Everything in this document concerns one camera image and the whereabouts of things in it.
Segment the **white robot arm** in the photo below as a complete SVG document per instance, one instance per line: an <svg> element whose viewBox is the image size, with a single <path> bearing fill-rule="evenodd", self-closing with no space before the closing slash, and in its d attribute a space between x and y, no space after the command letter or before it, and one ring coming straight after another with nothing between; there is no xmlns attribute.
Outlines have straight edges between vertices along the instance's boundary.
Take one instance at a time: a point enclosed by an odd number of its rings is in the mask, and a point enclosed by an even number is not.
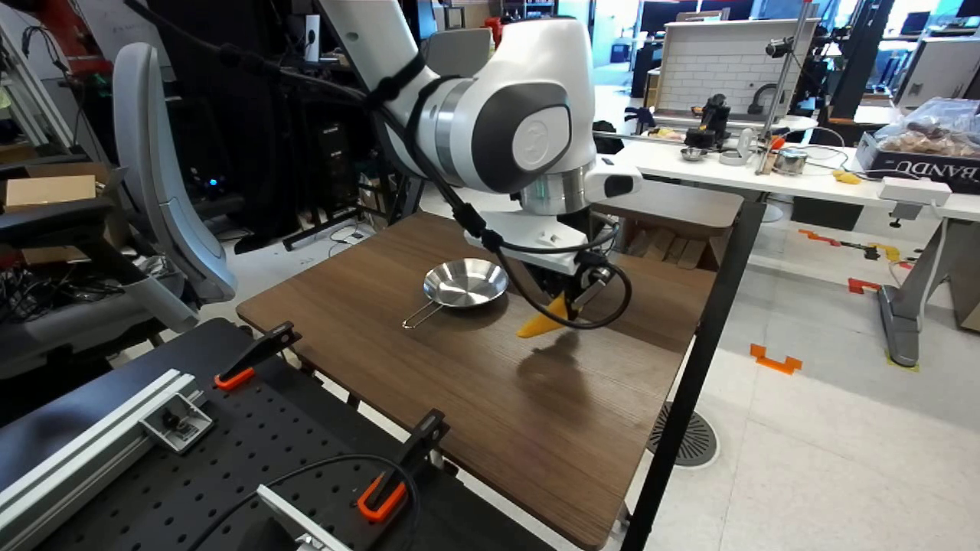
<svg viewBox="0 0 980 551"><path fill-rule="evenodd" d="M521 261L550 293L534 303L576 328L610 280L631 279L607 257L615 224L591 206L635 193L639 172L593 144L591 46L576 19L501 26L501 43L475 74L436 71L397 0L319 0L360 79L394 159L432 181L463 234Z"/></svg>

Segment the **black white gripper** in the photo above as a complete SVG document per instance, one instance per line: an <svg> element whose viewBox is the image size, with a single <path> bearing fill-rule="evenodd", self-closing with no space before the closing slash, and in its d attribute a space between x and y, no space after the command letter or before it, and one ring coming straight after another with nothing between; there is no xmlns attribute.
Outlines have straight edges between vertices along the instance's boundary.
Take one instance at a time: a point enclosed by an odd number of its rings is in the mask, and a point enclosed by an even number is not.
<svg viewBox="0 0 980 551"><path fill-rule="evenodd" d="M582 315L586 305L603 293L615 270L603 249L586 244L582 251L540 253L531 262L534 280L548 293L564 301L568 319Z"/></svg>

